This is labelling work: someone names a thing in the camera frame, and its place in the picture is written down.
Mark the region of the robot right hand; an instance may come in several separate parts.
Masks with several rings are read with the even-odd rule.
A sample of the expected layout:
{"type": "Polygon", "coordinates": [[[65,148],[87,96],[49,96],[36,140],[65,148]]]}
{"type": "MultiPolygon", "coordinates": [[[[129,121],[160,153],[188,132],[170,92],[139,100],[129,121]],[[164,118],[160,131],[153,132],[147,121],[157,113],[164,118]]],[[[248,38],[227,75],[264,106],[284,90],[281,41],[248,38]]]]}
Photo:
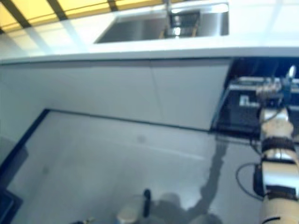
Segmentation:
{"type": "Polygon", "coordinates": [[[294,131],[288,112],[291,85],[281,80],[265,82],[257,88],[256,97],[260,105],[259,123],[262,139],[291,139],[294,131]]]}

